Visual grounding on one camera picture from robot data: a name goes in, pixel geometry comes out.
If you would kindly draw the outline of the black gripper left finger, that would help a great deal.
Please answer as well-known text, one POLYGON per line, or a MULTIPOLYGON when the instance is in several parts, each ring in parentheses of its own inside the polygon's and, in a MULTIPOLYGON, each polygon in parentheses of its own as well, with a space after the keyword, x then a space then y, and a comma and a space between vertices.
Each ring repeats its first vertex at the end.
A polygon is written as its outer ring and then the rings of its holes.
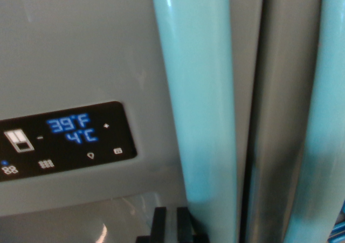
POLYGON ((136 243, 164 243, 166 207, 156 207, 154 211, 151 231, 149 235, 141 235, 136 238, 136 243))

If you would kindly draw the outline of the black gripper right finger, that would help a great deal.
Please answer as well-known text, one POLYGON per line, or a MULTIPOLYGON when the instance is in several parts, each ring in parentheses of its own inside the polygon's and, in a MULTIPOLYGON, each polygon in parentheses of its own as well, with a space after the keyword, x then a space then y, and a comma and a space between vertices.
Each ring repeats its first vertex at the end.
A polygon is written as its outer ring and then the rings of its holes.
POLYGON ((208 236, 206 234, 197 234, 194 232, 191 215, 187 207, 177 208, 177 242, 208 242, 208 236))

